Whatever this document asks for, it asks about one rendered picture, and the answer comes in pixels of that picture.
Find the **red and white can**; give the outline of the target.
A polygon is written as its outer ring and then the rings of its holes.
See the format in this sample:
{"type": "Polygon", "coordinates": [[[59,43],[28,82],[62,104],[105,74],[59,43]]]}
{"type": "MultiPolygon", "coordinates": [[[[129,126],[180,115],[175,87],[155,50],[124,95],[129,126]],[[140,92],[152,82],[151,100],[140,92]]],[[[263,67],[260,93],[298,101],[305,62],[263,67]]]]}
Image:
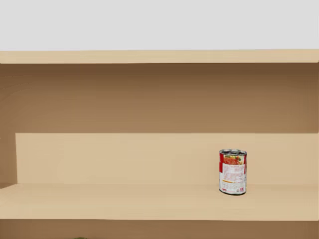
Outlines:
{"type": "Polygon", "coordinates": [[[219,151],[219,191],[244,195],[247,191],[247,152],[239,149],[219,151]]]}

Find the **pale wooden shelf unit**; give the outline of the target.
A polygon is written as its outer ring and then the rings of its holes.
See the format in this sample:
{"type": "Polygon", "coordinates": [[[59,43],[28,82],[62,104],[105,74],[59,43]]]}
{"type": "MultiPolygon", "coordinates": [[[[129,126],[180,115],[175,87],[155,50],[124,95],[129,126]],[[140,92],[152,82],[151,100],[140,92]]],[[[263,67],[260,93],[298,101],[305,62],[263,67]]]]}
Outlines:
{"type": "Polygon", "coordinates": [[[319,239],[318,193],[319,49],[0,50],[0,239],[319,239]]]}

